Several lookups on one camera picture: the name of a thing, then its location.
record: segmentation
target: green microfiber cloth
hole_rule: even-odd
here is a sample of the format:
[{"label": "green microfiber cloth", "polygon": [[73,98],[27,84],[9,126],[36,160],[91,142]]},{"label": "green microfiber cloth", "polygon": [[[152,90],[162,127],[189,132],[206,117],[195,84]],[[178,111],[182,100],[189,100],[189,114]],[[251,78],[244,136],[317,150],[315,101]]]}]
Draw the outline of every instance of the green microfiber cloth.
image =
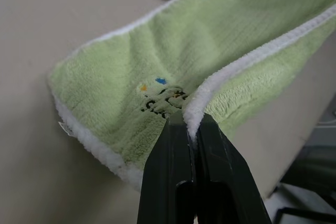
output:
[{"label": "green microfiber cloth", "polygon": [[140,189],[166,118],[234,130],[276,97],[336,27],[336,0],[171,0],[90,41],[50,75],[74,136]]}]

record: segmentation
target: green towel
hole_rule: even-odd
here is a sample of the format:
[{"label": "green towel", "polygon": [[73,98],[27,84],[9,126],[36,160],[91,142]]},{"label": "green towel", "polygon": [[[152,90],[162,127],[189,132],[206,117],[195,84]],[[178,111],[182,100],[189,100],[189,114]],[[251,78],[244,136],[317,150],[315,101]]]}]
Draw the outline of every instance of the green towel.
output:
[{"label": "green towel", "polygon": [[276,97],[336,27],[336,0],[171,0],[90,41],[50,75],[74,136],[140,189],[166,118],[225,134]]}]

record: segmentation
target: beige surface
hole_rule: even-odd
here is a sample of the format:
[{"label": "beige surface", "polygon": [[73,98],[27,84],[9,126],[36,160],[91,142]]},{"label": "beige surface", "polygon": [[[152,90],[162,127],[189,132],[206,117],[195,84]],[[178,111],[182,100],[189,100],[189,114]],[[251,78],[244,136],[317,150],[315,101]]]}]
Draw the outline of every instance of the beige surface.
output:
[{"label": "beige surface", "polygon": [[[57,124],[56,62],[159,0],[0,0],[0,223],[135,223],[139,194]],[[295,83],[241,126],[234,145],[263,196],[336,91],[334,34]]]}]

